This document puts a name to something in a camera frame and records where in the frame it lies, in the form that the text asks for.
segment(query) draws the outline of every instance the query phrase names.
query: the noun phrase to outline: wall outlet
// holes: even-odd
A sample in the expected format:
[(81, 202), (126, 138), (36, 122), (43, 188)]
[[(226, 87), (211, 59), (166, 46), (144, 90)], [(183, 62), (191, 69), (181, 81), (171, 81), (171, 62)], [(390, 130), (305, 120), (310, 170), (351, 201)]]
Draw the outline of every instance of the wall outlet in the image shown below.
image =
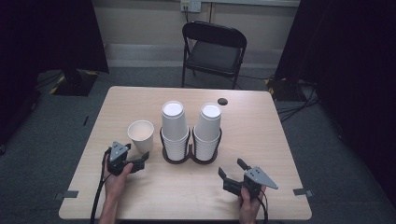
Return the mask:
[(185, 11), (185, 8), (189, 12), (201, 12), (201, 2), (200, 1), (180, 1), (180, 11)]

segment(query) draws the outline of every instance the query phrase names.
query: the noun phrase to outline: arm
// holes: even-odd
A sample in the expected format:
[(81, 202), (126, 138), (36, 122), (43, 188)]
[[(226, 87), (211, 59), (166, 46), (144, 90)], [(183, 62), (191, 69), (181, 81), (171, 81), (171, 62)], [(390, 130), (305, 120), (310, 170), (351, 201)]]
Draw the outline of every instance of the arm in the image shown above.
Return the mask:
[[(262, 192), (265, 192), (266, 187), (262, 186)], [(263, 193), (260, 192), (259, 198), (262, 200)], [(256, 224), (256, 216), (260, 210), (260, 202), (256, 198), (250, 199), (250, 194), (245, 187), (241, 188), (241, 197), (239, 197), (241, 209), (239, 210), (240, 224)]]
[(108, 176), (105, 182), (106, 198), (102, 208), (102, 214), (99, 219), (100, 224), (112, 224), (116, 222), (117, 208), (119, 206), (120, 197), (125, 189), (127, 175), (131, 172), (133, 165), (127, 164), (122, 173), (118, 176), (111, 175), (107, 170), (107, 157), (105, 163), (104, 177)]

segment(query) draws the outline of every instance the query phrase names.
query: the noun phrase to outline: double cup holder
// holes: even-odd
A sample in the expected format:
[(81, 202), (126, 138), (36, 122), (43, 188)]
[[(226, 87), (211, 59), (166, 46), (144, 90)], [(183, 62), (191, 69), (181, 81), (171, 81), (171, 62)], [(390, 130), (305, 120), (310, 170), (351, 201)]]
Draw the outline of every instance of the double cup holder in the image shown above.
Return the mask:
[(193, 140), (193, 144), (194, 146), (192, 146), (192, 144), (189, 144), (189, 140), (190, 140), (190, 136), (191, 136), (191, 132), (190, 132), (190, 128), (189, 128), (189, 136), (187, 137), (186, 140), (186, 145), (184, 147), (184, 158), (179, 160), (179, 161), (173, 161), (171, 159), (169, 159), (168, 154), (166, 152), (166, 148), (165, 148), (165, 144), (163, 143), (163, 128), (160, 129), (160, 137), (161, 137), (161, 142), (163, 143), (163, 158), (171, 163), (171, 164), (181, 164), (185, 161), (187, 161), (188, 159), (192, 159), (193, 161), (195, 161), (198, 164), (202, 164), (202, 165), (206, 165), (206, 164), (210, 164), (212, 163), (216, 157), (218, 156), (218, 147), (219, 147), (219, 143), (221, 141), (221, 135), (222, 135), (222, 131), (221, 128), (219, 129), (219, 139), (218, 142), (216, 144), (216, 148), (213, 152), (213, 156), (212, 158), (210, 158), (208, 161), (202, 161), (199, 160), (195, 155), (197, 154), (197, 148), (196, 148), (196, 139), (195, 139), (195, 135), (194, 135), (194, 130), (192, 130), (192, 140)]

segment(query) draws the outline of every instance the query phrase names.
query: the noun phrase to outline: wooden table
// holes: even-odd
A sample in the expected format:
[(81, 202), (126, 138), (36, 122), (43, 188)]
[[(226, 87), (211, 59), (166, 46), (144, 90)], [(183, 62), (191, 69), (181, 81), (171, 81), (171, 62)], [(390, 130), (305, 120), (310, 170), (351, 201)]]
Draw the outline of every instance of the wooden table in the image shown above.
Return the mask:
[[(228, 104), (221, 107), (222, 139), (216, 160), (208, 165), (192, 160), (182, 164), (166, 162), (160, 137), (163, 104), (180, 101), (192, 129), (201, 106), (219, 98), (227, 99)], [(78, 196), (64, 199), (61, 218), (90, 218), (103, 154), (113, 141), (131, 143), (127, 129), (139, 119), (154, 125), (154, 149), (146, 168), (129, 175), (118, 219), (237, 220), (237, 197), (222, 189), (218, 169), (221, 167), (228, 177), (242, 181), (244, 171), (236, 163), (238, 158), (252, 167), (260, 166), (279, 186), (266, 191), (270, 219), (311, 218), (306, 197), (293, 193), (303, 186), (268, 92), (137, 87), (109, 90), (69, 186), (69, 190), (78, 191)], [(134, 145), (129, 152), (131, 158), (137, 155)], [(104, 199), (105, 189), (96, 217), (102, 212)], [(258, 219), (263, 219), (262, 209)]]

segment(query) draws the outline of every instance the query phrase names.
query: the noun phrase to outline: chair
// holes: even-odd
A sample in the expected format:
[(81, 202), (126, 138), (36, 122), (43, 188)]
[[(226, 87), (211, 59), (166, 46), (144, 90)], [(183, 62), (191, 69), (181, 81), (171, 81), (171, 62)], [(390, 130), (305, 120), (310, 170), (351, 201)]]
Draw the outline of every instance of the chair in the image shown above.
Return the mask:
[(183, 26), (184, 58), (181, 87), (184, 88), (186, 68), (208, 74), (233, 77), (235, 89), (247, 39), (232, 27), (204, 21)]

